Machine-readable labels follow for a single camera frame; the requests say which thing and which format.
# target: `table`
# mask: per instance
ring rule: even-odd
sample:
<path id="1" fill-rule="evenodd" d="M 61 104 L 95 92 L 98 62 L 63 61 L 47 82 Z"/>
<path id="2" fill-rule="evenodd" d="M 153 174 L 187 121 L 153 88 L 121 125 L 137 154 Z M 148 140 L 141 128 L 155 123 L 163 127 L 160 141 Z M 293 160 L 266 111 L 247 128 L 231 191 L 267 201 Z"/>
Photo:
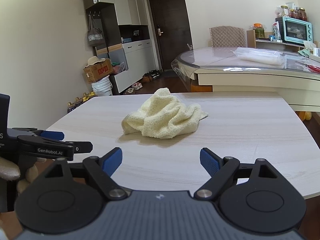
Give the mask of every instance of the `table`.
<path id="1" fill-rule="evenodd" d="M 296 63 L 320 67 L 320 63 L 297 53 L 279 51 L 281 66 L 241 60 L 237 48 L 202 48 L 180 54 L 172 63 L 186 87 L 190 78 L 210 91 L 277 92 L 295 111 L 320 112 L 320 74 Z"/>
<path id="2" fill-rule="evenodd" d="M 207 147 L 220 157 L 243 163 L 266 158 L 305 197 L 320 195 L 320 150 L 289 105 L 270 92 L 180 93 L 183 103 L 199 103 L 209 116 L 196 132 L 173 139 L 124 135 L 122 119 L 136 111 L 151 95 L 93 98 L 48 130 L 63 131 L 65 140 L 93 143 L 90 154 L 74 156 L 80 162 L 105 155 L 114 147 L 123 162 L 112 178 L 121 186 L 140 190 L 190 190 L 210 176 L 199 153 Z"/>

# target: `hanging bag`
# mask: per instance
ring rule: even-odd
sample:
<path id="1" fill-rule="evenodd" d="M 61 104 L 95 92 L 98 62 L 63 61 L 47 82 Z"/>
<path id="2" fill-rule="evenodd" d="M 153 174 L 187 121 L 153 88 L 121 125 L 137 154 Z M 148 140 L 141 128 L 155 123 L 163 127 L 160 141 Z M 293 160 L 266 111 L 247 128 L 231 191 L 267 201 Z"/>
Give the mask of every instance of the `hanging bag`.
<path id="1" fill-rule="evenodd" d="M 89 31 L 88 31 L 88 45 L 96 47 L 105 43 L 102 31 L 99 28 L 93 26 L 94 20 L 92 16 L 89 16 Z"/>

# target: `oven window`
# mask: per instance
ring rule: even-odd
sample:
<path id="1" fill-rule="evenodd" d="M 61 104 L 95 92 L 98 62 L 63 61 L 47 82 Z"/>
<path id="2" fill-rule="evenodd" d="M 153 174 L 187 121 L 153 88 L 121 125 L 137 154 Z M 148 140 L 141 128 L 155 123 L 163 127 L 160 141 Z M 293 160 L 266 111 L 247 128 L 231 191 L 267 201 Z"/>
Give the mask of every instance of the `oven window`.
<path id="1" fill-rule="evenodd" d="M 285 21 L 288 37 L 307 40 L 307 27 L 303 24 Z"/>

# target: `straw hat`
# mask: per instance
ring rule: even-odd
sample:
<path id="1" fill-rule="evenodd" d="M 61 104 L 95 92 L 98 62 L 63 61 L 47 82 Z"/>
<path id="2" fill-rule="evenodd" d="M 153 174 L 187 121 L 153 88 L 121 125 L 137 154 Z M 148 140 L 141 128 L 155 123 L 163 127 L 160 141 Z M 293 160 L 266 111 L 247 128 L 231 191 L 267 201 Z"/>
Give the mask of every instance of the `straw hat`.
<path id="1" fill-rule="evenodd" d="M 98 58 L 97 56 L 93 56 L 93 57 L 88 59 L 87 67 L 92 66 L 92 65 L 94 65 L 94 64 L 96 64 L 98 62 L 103 62 L 105 60 L 106 60 L 105 58 Z"/>

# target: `door handle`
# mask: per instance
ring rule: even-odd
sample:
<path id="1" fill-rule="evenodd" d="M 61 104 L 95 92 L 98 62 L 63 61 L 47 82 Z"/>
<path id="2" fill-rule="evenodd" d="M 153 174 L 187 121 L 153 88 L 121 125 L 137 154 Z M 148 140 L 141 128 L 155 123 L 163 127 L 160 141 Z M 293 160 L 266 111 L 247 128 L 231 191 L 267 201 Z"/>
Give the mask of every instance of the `door handle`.
<path id="1" fill-rule="evenodd" d="M 158 28 L 158 35 L 161 36 L 163 32 L 161 31 L 160 25 L 157 25 L 157 28 Z"/>

